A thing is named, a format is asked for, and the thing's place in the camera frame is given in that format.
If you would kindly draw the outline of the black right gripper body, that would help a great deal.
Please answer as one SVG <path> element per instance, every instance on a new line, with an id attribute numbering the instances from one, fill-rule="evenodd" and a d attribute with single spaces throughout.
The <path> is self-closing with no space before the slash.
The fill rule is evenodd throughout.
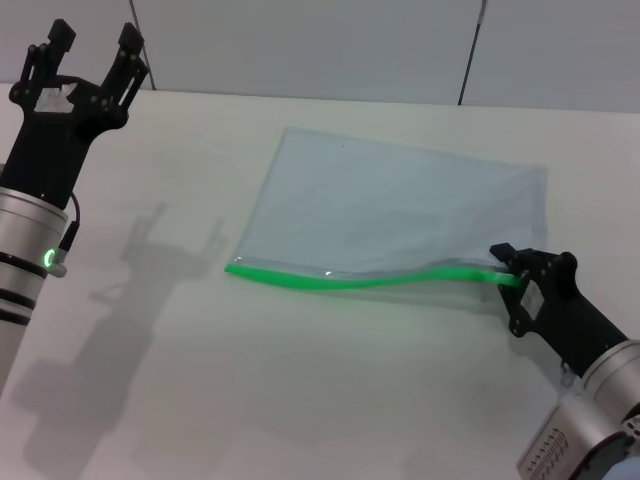
<path id="1" fill-rule="evenodd" d="M 529 250 L 525 270 L 511 273 L 521 280 L 517 287 L 523 289 L 526 334 L 539 335 L 581 377 L 628 337 L 578 289 L 578 263 L 573 254 Z"/>

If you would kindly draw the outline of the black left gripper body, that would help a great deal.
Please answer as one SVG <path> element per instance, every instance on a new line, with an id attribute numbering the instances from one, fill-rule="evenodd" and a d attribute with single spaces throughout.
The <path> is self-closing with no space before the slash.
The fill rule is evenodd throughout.
<path id="1" fill-rule="evenodd" d="M 122 74 L 100 86 L 71 76 L 50 85 L 72 85 L 68 113 L 37 112 L 42 92 L 30 82 L 12 85 L 9 100 L 23 112 L 23 123 L 1 174 L 3 188 L 66 208 L 92 142 L 128 121 L 130 79 Z"/>

